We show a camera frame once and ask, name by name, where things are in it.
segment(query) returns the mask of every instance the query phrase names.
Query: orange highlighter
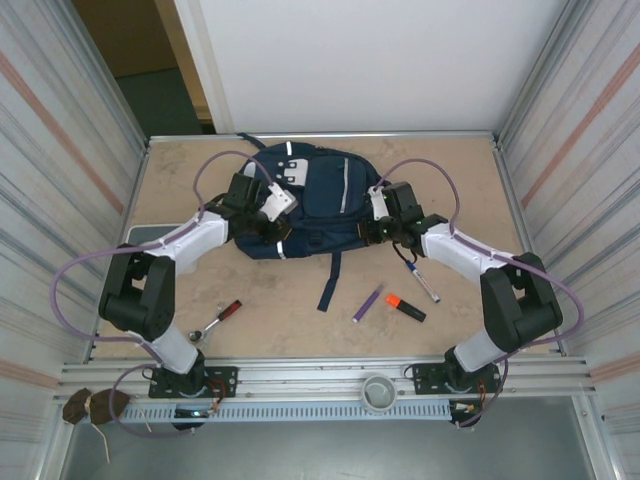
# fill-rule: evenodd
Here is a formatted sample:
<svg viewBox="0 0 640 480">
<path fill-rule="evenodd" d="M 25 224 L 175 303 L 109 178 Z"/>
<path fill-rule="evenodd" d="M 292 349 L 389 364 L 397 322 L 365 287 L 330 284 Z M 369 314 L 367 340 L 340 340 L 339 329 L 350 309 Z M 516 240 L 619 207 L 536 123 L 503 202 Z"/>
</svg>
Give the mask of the orange highlighter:
<svg viewBox="0 0 640 480">
<path fill-rule="evenodd" d="M 387 296 L 387 303 L 395 309 L 400 310 L 402 313 L 409 315 L 411 318 L 415 318 L 419 322 L 424 322 L 424 319 L 427 318 L 426 313 L 418 310 L 413 305 L 405 302 L 400 297 L 396 297 L 393 294 Z"/>
</svg>

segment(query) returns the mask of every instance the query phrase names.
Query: backpack strap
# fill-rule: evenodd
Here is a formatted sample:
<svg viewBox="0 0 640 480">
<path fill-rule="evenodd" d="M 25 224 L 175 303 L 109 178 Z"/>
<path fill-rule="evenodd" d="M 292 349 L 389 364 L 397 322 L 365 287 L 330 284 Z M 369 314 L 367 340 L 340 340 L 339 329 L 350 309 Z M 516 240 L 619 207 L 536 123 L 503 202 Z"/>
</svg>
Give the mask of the backpack strap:
<svg viewBox="0 0 640 480">
<path fill-rule="evenodd" d="M 331 254 L 331 274 L 329 280 L 324 286 L 324 292 L 320 297 L 320 303 L 318 303 L 318 310 L 326 312 L 329 308 L 329 302 L 333 296 L 333 292 L 336 289 L 338 278 L 340 278 L 340 264 L 342 263 L 342 252 L 334 252 Z"/>
<path fill-rule="evenodd" d="M 267 146 L 264 143 L 262 143 L 260 140 L 258 140 L 256 137 L 252 137 L 251 135 L 247 135 L 246 133 L 238 133 L 237 135 L 240 138 L 242 138 L 243 140 L 246 140 L 247 142 L 249 142 L 251 145 L 256 147 L 258 150 L 262 150 L 263 148 L 267 148 Z"/>
</svg>

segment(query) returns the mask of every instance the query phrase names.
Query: wooden table surface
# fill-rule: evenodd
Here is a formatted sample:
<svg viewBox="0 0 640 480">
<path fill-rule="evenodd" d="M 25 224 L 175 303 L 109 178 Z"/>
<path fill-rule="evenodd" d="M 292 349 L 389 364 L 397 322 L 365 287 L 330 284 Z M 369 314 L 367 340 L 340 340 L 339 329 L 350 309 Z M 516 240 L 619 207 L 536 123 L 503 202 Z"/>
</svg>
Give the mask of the wooden table surface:
<svg viewBox="0 0 640 480">
<path fill-rule="evenodd" d="M 497 249 L 521 252 L 488 139 L 360 137 L 310 143 L 358 153 L 380 173 L 410 157 L 438 162 L 460 191 L 458 228 Z M 197 169 L 211 155 L 229 149 L 256 151 L 240 139 L 155 143 L 130 224 L 185 222 L 197 208 L 191 191 Z M 225 192 L 243 163 L 237 156 L 214 162 L 201 181 L 205 200 Z M 448 218 L 453 212 L 453 195 L 435 169 L 407 165 L 391 180 L 408 180 L 425 214 Z M 207 356 L 259 357 L 440 354 L 482 326 L 480 295 L 469 281 L 444 265 L 420 259 L 419 270 L 442 298 L 436 305 L 390 244 L 346 252 L 329 310 L 319 312 L 316 306 L 329 277 L 329 260 L 328 255 L 319 255 L 255 261 L 230 242 L 204 255 L 195 273 L 178 278 L 174 321 L 186 333 L 209 323 L 219 302 L 240 299 L 243 307 L 213 329 L 203 350 Z M 381 281 L 387 284 L 383 296 L 354 324 L 354 313 Z M 426 312 L 425 322 L 389 307 L 384 301 L 388 293 Z M 115 329 L 105 324 L 102 334 L 112 333 Z M 131 344 L 105 343 L 98 344 L 94 353 L 140 354 Z"/>
</svg>

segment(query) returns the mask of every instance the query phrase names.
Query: backpack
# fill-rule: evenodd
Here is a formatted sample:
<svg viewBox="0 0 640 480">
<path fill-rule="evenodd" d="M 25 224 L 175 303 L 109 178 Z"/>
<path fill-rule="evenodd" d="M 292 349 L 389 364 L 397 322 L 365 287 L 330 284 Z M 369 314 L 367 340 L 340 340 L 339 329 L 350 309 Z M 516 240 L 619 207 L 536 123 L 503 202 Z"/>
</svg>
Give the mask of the backpack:
<svg viewBox="0 0 640 480">
<path fill-rule="evenodd" d="M 318 304 L 318 310 L 326 312 L 340 276 L 342 252 L 366 246 L 358 224 L 373 215 L 366 194 L 380 175 L 353 153 L 299 142 L 266 147 L 254 137 L 239 136 L 259 149 L 254 158 L 296 197 L 298 205 L 284 217 L 292 230 L 282 242 L 267 245 L 259 236 L 250 235 L 236 238 L 236 245 L 256 260 L 332 254 L 331 274 Z M 241 173 L 262 180 L 258 200 L 263 202 L 270 192 L 262 171 L 248 161 Z"/>
</svg>

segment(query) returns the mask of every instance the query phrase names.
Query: purple marker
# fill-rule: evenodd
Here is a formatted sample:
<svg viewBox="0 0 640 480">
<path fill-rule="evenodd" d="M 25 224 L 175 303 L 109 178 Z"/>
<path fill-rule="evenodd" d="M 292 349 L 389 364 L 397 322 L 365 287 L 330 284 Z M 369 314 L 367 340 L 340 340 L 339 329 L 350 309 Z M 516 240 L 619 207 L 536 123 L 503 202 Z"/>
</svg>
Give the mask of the purple marker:
<svg viewBox="0 0 640 480">
<path fill-rule="evenodd" d="M 353 316 L 354 323 L 358 323 L 362 319 L 364 314 L 367 313 L 367 310 L 371 308 L 371 305 L 373 305 L 373 302 L 375 302 L 376 299 L 382 293 L 383 288 L 384 288 L 384 283 L 381 283 L 380 285 L 378 285 L 378 288 L 376 288 L 373 291 L 373 293 L 369 296 L 369 298 L 367 298 L 367 301 L 364 302 L 364 304 L 360 307 L 360 310 L 358 310 L 356 314 Z"/>
</svg>

